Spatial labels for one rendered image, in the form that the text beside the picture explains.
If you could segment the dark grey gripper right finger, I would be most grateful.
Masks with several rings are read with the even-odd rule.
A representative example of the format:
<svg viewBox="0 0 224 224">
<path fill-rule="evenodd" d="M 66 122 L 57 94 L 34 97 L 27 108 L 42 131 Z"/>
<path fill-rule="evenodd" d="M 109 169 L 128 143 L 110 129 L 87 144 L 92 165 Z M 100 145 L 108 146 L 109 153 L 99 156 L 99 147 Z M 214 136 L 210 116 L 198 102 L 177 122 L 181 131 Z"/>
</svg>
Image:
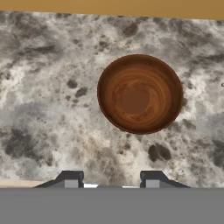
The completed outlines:
<svg viewBox="0 0 224 224">
<path fill-rule="evenodd" d="M 187 188 L 187 185 L 168 179 L 162 171 L 141 171 L 140 179 L 141 188 Z"/>
</svg>

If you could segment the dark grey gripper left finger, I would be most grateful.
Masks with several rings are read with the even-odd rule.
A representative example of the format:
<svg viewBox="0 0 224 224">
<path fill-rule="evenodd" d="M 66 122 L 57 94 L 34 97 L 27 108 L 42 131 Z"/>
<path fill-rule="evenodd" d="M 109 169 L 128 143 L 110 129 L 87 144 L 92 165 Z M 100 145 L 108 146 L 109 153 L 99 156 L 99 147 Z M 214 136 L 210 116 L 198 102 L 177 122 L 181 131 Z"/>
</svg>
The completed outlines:
<svg viewBox="0 0 224 224">
<path fill-rule="evenodd" d="M 62 171 L 56 179 L 49 180 L 37 188 L 60 187 L 60 188 L 83 188 L 84 171 Z"/>
</svg>

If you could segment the brown wooden bowl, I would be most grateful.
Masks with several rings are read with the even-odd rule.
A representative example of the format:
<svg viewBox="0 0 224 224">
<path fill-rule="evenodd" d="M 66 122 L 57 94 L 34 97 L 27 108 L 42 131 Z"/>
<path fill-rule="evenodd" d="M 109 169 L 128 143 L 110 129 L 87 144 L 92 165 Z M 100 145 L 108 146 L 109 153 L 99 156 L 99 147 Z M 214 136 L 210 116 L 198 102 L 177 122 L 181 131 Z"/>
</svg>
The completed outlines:
<svg viewBox="0 0 224 224">
<path fill-rule="evenodd" d="M 97 86 L 101 112 L 120 130 L 151 134 L 169 126 L 183 104 L 183 88 L 161 59 L 132 54 L 110 63 Z"/>
</svg>

